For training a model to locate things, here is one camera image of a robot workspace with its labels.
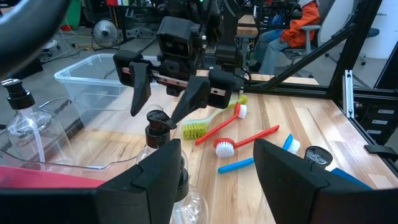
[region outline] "red brush handle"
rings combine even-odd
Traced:
[[[274,127],[272,127],[272,128],[269,128],[269,129],[267,129],[267,130],[261,131],[260,133],[258,133],[258,134],[256,134],[256,135],[253,135],[253,136],[251,136],[251,137],[248,138],[248,139],[245,139],[245,140],[243,140],[243,141],[240,141],[240,142],[236,143],[236,147],[234,147],[234,148],[238,148],[238,147],[244,146],[245,144],[247,144],[247,143],[249,143],[249,142],[252,142],[252,141],[254,141],[254,140],[257,139],[257,138],[262,138],[262,137],[264,137],[264,136],[267,136],[267,135],[269,135],[269,134],[272,134],[272,133],[278,131],[278,129],[279,129],[279,125],[274,126]]]
[[[209,131],[208,133],[206,133],[204,136],[198,138],[195,141],[195,145],[198,146],[200,144],[202,144],[204,141],[206,141],[207,139],[209,139],[210,137],[212,137],[212,135],[216,134],[217,131],[219,131],[221,128],[227,126],[229,123],[231,123],[234,119],[236,119],[239,116],[239,114],[234,114],[234,116],[230,117],[228,120],[222,122],[219,126],[213,128],[211,131]]]

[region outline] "red brush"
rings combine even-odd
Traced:
[[[243,141],[235,143],[232,139],[230,138],[218,138],[214,140],[214,147],[216,148],[216,154],[220,158],[228,158],[234,155],[234,150],[244,146],[247,143],[250,143],[254,141],[257,138],[262,138],[264,136],[267,136],[269,134],[272,134],[276,131],[278,131],[279,125],[274,126],[272,128],[269,128],[267,130],[261,131],[260,133],[251,136],[250,138],[247,138]]]
[[[243,119],[246,116],[247,112],[248,112],[248,108],[246,105],[241,105],[240,103],[236,103],[235,108],[234,108],[234,115],[232,115],[232,117],[230,117],[228,120],[222,122],[217,127],[213,128],[211,131],[209,131],[207,134],[205,134],[201,138],[197,139],[195,141],[195,145],[198,146],[198,145],[202,144],[204,141],[206,141],[207,139],[212,137],[219,130],[221,130],[223,127],[227,126],[229,123],[231,123],[236,118]]]

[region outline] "wooden table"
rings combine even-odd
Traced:
[[[245,24],[255,24],[255,20],[252,15],[243,15],[238,23],[245,23]],[[256,27],[241,27],[238,26],[236,30],[236,37],[242,39],[242,58],[243,58],[243,67],[246,68],[246,57],[248,55],[248,46],[249,46],[249,39],[256,38],[259,31]]]
[[[253,75],[253,79],[268,80],[270,76]],[[317,85],[314,79],[309,78],[288,78],[286,82]],[[247,96],[246,118],[234,121],[200,146],[194,146],[193,141],[182,141],[182,149],[189,160],[190,184],[196,186],[207,200],[209,223],[274,223],[254,166],[227,174],[217,173],[219,166],[252,157],[253,145],[241,147],[234,157],[219,159],[215,154],[213,140],[228,137],[239,141],[277,124],[280,129],[266,137],[268,141],[282,146],[286,137],[292,133],[301,142],[302,147],[298,152],[300,157],[303,157],[307,147],[321,146],[334,157],[328,170],[339,167],[374,189],[398,187],[394,174],[378,156],[368,154],[363,149],[367,142],[331,100],[250,93]],[[130,102],[131,89],[123,93],[120,100]],[[178,98],[166,96],[164,89],[152,91],[150,103],[165,106],[164,110],[168,114],[172,113],[177,102]],[[207,107],[190,114],[186,119],[205,118],[214,110]],[[226,120],[232,113],[229,110],[218,115],[210,127]],[[146,124],[144,115],[132,118],[129,113],[102,112],[72,140],[72,146],[79,149],[80,154],[85,154],[82,149],[88,152],[81,157],[80,165],[98,165],[110,160],[132,158],[145,145],[142,127]],[[111,128],[124,132],[110,131]],[[181,133],[182,126],[179,125],[172,131],[172,137],[180,138]],[[130,160],[111,167],[106,172],[70,170],[70,173],[106,180],[133,164],[134,160]]]
[[[253,15],[243,15],[238,24],[256,24]],[[250,36],[257,36],[259,31],[256,27],[242,27],[238,25],[238,29],[236,31],[236,35],[250,35]]]

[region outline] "pump dispenser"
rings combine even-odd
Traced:
[[[170,130],[177,128],[177,125],[167,114],[161,110],[153,110],[147,113],[149,125],[145,128],[146,146],[137,155],[136,164],[147,156],[151,155],[158,148],[170,141]],[[187,155],[181,151],[181,156],[187,161]]]
[[[161,110],[147,113],[149,125],[145,129],[146,146],[138,154],[136,163],[158,150],[170,141],[170,130],[177,125]],[[190,186],[187,155],[181,150],[180,179],[170,223],[172,224],[204,224],[208,219],[206,200],[199,191]]]
[[[8,79],[1,84],[7,88],[8,103],[16,110],[6,127],[16,148],[10,153],[27,161],[74,165],[69,140],[55,114],[34,106],[35,100],[22,86],[22,80]]]

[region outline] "metal rack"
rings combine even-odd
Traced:
[[[337,34],[332,36],[328,42],[308,54],[301,61],[288,68],[284,73],[270,79],[268,82],[253,81],[251,85],[246,84],[244,87],[245,92],[329,99],[333,100],[342,109],[343,76],[346,70],[352,70],[354,68],[381,2],[382,0],[360,0],[357,13],[354,15],[352,23],[348,24]],[[346,43],[329,86],[282,83],[288,77],[291,77],[344,40],[346,40]],[[398,106],[398,93],[395,90],[354,88],[353,98],[358,106]],[[355,118],[348,118],[348,120],[370,145],[377,144]],[[398,167],[395,165],[397,154],[394,154],[394,151],[386,153],[382,150],[383,147],[380,147],[380,151],[369,153],[378,154],[398,177]]]

